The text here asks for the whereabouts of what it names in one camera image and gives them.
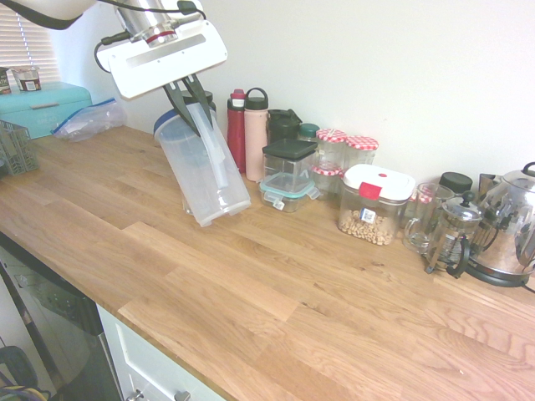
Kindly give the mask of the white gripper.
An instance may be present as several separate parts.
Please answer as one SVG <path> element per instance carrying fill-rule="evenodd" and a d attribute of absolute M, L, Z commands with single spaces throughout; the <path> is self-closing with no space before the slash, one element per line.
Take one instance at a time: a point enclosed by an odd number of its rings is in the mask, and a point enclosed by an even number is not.
<path fill-rule="evenodd" d="M 210 102 L 196 73 L 227 60 L 227 48 L 213 24 L 207 20 L 186 23 L 176 30 L 177 39 L 150 47 L 146 41 L 123 43 L 99 52 L 122 97 L 133 99 L 163 87 L 174 110 L 199 136 L 178 83 L 185 77 L 188 93 L 199 103 L 213 125 Z"/>

